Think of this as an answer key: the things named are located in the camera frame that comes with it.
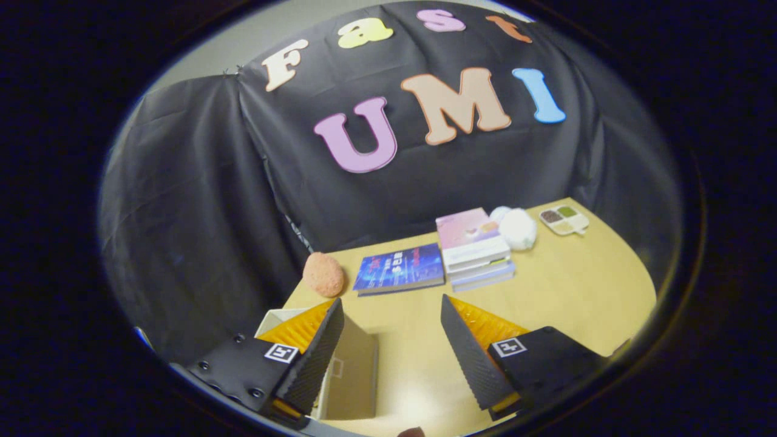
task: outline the cardboard box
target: cardboard box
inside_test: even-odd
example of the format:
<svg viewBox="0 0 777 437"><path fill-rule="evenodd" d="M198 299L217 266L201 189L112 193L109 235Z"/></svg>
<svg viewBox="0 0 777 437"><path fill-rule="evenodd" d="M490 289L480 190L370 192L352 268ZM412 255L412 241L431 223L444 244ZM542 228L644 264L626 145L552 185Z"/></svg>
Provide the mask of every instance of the cardboard box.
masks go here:
<svg viewBox="0 0 777 437"><path fill-rule="evenodd" d="M254 336L273 329L307 309L271 309ZM378 342L345 314L340 341L329 362L310 417L316 420L373 418L377 374Z"/></svg>

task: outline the orange sponge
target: orange sponge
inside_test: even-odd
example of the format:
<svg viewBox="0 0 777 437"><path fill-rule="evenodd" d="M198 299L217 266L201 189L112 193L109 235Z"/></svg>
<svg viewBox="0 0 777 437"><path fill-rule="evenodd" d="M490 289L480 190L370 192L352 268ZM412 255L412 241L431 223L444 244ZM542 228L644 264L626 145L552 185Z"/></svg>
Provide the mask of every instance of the orange sponge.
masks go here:
<svg viewBox="0 0 777 437"><path fill-rule="evenodd" d="M345 275L336 259L325 253L314 252L305 262L302 280L314 292L324 297L335 297L343 291Z"/></svg>

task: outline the black fabric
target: black fabric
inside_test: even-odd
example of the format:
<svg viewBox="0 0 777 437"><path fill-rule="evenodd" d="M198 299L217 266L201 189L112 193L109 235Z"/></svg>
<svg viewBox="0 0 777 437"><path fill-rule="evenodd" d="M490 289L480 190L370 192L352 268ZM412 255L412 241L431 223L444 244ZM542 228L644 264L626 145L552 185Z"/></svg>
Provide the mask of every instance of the black fabric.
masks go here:
<svg viewBox="0 0 777 437"><path fill-rule="evenodd" d="M445 9L464 32L416 18ZM515 23L531 44L486 20L495 12L403 2L350 12L263 50L237 75L193 79L145 97L112 151L100 237L119 300L163 357L187 364L235 331L253 331L282 305L308 251L333 251L434 231L469 208L530 208L571 196L642 257L658 287L679 248L678 175L650 115L582 47L541 23ZM377 17L387 40L344 49L337 30ZM296 76L267 92L269 55L305 38ZM488 68L508 128L431 146L400 82L429 73L458 90L462 69ZM534 119L514 68L537 68L564 122ZM399 149L370 173L341 169L314 126L333 114L361 152L375 148L354 106L388 101Z"/></svg>
<svg viewBox="0 0 777 437"><path fill-rule="evenodd" d="M294 290L307 250L280 216L234 80L147 95L111 153L99 235L113 290L165 359L253 334Z"/></svg>

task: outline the white fluffy object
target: white fluffy object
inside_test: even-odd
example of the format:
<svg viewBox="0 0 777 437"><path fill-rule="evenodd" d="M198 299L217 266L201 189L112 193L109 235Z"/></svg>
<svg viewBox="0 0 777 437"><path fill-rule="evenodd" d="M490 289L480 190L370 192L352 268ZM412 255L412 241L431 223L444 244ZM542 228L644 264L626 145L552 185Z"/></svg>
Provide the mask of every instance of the white fluffy object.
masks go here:
<svg viewBox="0 0 777 437"><path fill-rule="evenodd" d="M491 211L491 215L489 215L489 219L492 222L496 222L496 224L500 224L502 222L502 219L504 219L504 215L510 212L512 208L509 206L497 206L494 208L493 211Z"/></svg>
<svg viewBox="0 0 777 437"><path fill-rule="evenodd" d="M502 218L499 233L512 250L528 250L537 240L537 222L525 210L511 209Z"/></svg>

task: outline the stack of books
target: stack of books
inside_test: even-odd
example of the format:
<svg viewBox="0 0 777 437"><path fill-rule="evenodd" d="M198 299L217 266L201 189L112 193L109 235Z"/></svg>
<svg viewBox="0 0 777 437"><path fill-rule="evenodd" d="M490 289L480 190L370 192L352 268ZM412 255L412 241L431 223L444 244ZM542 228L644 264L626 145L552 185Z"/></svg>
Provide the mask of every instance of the stack of books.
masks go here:
<svg viewBox="0 0 777 437"><path fill-rule="evenodd" d="M436 220L442 260L454 292L506 281L515 275L510 247L499 225L483 210L446 215Z"/></svg>

